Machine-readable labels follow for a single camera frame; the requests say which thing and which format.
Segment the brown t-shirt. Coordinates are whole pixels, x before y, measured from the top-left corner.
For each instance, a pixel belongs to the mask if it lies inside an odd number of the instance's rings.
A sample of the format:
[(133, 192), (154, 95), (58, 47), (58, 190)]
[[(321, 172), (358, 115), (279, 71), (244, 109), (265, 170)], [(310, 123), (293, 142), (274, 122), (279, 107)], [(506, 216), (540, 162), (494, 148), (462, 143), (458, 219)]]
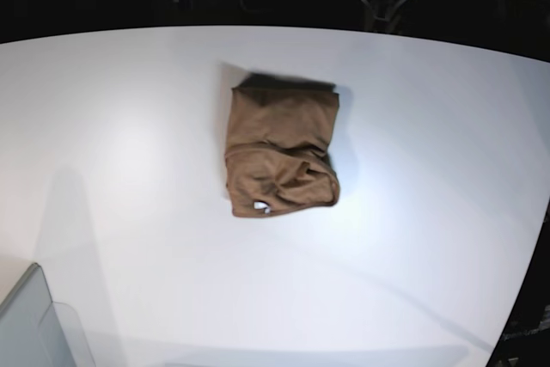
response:
[(338, 111), (332, 83), (255, 73), (232, 88), (224, 162), (233, 215), (336, 205), (328, 149)]

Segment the grey plastic bin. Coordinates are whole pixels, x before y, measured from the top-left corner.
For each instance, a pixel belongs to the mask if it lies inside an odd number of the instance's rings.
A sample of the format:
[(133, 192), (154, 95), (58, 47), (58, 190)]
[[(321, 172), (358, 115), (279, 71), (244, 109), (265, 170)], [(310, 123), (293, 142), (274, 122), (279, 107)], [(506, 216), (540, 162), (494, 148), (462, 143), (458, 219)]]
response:
[(52, 299), (36, 263), (1, 301), (1, 365), (96, 365), (76, 311)]

